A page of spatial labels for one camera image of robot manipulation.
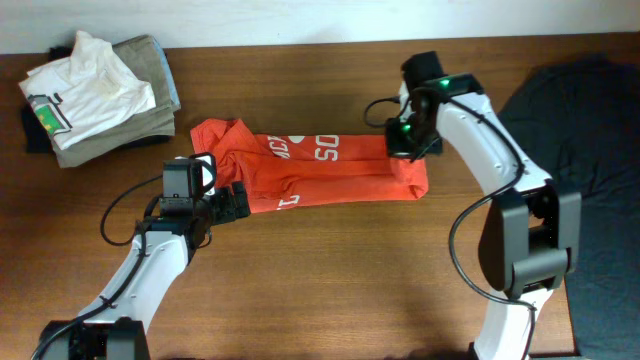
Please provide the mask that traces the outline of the red orange t-shirt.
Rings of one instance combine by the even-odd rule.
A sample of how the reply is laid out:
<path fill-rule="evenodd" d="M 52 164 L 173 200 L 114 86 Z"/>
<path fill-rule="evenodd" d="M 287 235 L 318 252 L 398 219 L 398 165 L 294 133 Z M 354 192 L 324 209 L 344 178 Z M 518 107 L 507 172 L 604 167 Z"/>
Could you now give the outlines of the red orange t-shirt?
<path fill-rule="evenodd" d="M 244 184 L 253 213 L 351 202 L 418 200 L 426 164 L 391 158 L 382 135 L 254 134 L 240 119 L 207 119 L 190 131 L 210 153 L 216 186 Z"/>

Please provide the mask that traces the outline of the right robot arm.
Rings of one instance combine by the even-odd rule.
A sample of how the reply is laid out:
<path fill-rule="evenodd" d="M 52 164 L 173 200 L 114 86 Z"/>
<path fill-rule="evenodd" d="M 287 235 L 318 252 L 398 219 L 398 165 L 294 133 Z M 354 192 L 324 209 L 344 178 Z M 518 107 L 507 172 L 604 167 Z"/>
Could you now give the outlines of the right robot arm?
<path fill-rule="evenodd" d="M 401 67 L 399 114 L 385 124 L 387 153 L 415 162 L 438 141 L 449 142 L 483 195 L 454 220 L 448 235 L 456 272 L 488 307 L 474 359 L 527 359 L 546 301 L 576 268 L 581 194 L 552 178 L 520 147 L 470 73 L 448 75 L 434 51 Z M 489 208 L 478 244 L 483 290 L 463 270 L 455 249 L 462 222 Z"/>

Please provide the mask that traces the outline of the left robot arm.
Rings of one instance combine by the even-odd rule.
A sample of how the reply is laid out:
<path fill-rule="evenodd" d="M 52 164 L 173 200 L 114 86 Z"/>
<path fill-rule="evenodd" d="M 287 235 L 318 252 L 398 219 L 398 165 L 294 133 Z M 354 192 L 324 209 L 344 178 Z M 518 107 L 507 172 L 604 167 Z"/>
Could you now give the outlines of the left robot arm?
<path fill-rule="evenodd" d="M 218 188 L 216 176 L 210 153 L 165 162 L 163 190 L 135 224 L 124 262 L 75 318 L 47 324 L 33 358 L 149 358 L 146 334 L 171 284 L 211 244 L 213 227 L 251 213 L 244 184 Z"/>

